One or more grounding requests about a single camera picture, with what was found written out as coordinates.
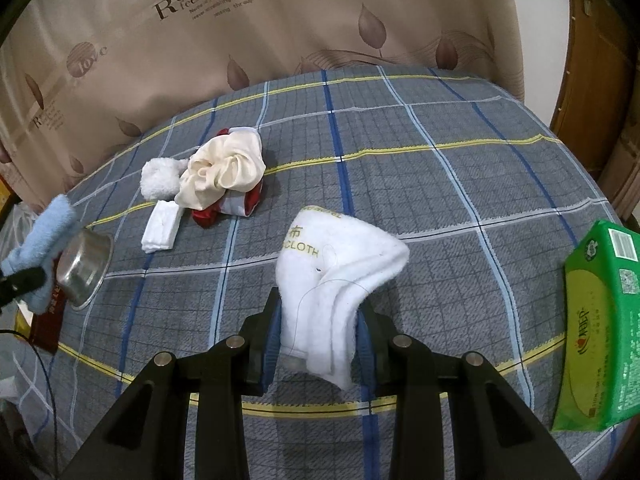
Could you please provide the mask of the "stainless steel bowl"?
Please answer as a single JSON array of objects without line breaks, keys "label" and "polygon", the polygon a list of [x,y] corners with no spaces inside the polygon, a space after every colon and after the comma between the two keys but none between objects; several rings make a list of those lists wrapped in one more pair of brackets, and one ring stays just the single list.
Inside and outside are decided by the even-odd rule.
[{"label": "stainless steel bowl", "polygon": [[82,228],[58,259],[56,284],[74,310],[90,304],[103,283],[113,255],[113,237]]}]

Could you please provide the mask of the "folded white sock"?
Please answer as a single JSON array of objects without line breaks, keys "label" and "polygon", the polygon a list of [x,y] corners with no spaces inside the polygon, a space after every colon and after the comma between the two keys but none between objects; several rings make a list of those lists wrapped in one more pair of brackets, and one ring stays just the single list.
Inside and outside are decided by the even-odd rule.
[{"label": "folded white sock", "polygon": [[184,209],[171,200],[159,200],[154,206],[142,235],[141,248],[146,254],[174,247]]}]

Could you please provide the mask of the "beige leaf-print curtain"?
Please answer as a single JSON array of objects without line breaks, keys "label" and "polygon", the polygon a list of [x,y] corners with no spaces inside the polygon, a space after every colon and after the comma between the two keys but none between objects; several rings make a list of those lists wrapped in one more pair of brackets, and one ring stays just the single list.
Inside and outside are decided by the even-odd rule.
[{"label": "beige leaf-print curtain", "polygon": [[42,208],[184,110],[350,64],[525,93],[514,0],[28,0],[1,45],[2,178]]}]

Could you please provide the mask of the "light blue towel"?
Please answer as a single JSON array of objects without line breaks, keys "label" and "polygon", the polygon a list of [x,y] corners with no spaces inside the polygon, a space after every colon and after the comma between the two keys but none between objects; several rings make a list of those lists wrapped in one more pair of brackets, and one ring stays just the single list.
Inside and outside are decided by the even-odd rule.
[{"label": "light blue towel", "polygon": [[[80,222],[70,200],[64,194],[56,196],[36,219],[24,243],[12,249],[1,261],[1,274],[12,274],[35,266],[43,268],[46,284],[42,294],[48,306],[53,288],[54,262],[79,230]],[[40,315],[46,310],[29,311]]]}]

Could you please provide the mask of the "white dishcloth towel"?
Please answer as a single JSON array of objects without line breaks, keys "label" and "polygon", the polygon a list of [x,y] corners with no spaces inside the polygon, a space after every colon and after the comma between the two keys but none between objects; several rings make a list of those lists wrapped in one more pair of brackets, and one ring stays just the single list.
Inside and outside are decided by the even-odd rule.
[{"label": "white dishcloth towel", "polygon": [[409,255],[402,240],[372,224],[316,205],[303,207],[286,231],[276,264],[285,365],[349,389],[360,304],[396,278]]}]

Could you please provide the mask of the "red cardboard box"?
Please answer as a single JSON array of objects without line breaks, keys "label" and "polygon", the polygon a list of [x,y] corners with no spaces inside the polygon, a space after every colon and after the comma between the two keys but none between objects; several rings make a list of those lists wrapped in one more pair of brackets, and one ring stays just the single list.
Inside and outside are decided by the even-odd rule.
[{"label": "red cardboard box", "polygon": [[51,356],[58,352],[66,300],[64,290],[56,278],[53,278],[53,288],[46,312],[34,315],[32,318],[29,341],[37,348],[50,353]]}]

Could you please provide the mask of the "white fluffy sock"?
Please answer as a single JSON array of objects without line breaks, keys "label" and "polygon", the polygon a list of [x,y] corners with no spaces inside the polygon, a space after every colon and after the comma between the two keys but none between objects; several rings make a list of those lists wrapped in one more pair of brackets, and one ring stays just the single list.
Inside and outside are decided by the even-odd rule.
[{"label": "white fluffy sock", "polygon": [[180,190],[186,159],[152,158],[141,170],[140,193],[146,200],[173,200]]}]

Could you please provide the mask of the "red white satin pouch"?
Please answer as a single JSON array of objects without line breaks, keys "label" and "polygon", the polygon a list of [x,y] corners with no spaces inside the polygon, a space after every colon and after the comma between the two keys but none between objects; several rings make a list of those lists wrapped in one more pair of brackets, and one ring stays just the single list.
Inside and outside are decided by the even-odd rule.
[{"label": "red white satin pouch", "polygon": [[[216,136],[218,136],[218,134],[226,134],[230,129],[232,128],[222,129]],[[184,209],[190,211],[194,222],[203,229],[210,228],[220,216],[249,217],[260,202],[264,177],[262,177],[262,180],[250,192],[241,193],[228,191],[218,202],[204,210]]]}]

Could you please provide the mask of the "brown wooden door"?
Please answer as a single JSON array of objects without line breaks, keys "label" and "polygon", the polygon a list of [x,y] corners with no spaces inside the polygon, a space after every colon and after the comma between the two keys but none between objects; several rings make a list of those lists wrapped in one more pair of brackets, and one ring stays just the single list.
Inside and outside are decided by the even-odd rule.
[{"label": "brown wooden door", "polygon": [[568,45],[551,130],[596,180],[618,218],[639,203],[637,37],[614,0],[570,0]]}]

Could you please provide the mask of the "cream satin cloth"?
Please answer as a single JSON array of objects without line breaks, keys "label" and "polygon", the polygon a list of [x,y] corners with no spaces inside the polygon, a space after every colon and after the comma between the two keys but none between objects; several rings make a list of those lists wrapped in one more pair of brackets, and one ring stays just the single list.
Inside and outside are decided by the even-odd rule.
[{"label": "cream satin cloth", "polygon": [[175,202],[204,210],[228,191],[250,192],[262,180],[262,138],[253,128],[232,128],[203,144],[188,160]]}]

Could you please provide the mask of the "plaid grey bedsheet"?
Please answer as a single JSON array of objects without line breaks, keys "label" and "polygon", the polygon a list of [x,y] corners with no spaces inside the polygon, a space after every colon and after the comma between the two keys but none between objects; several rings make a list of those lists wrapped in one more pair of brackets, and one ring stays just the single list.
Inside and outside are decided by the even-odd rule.
[{"label": "plaid grey bedsheet", "polygon": [[[146,254],[139,180],[155,156],[184,157],[253,127],[267,166],[245,219]],[[62,347],[19,344],[17,405],[47,468],[64,468],[160,350],[190,356],[235,333],[270,289],[295,289],[303,326],[334,292],[359,289],[432,350],[476,350],[545,424],[564,350],[566,257],[616,212],[570,150],[484,79],[355,67],[264,82],[145,133],[66,185],[81,222],[114,240],[96,298],[64,314]]]}]

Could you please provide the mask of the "green tissue pack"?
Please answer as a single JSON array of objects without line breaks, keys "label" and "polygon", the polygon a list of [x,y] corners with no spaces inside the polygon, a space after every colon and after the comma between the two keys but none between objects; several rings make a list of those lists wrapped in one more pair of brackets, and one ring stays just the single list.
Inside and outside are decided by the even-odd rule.
[{"label": "green tissue pack", "polygon": [[639,235],[598,220],[564,263],[565,359],[555,431],[639,414]]}]

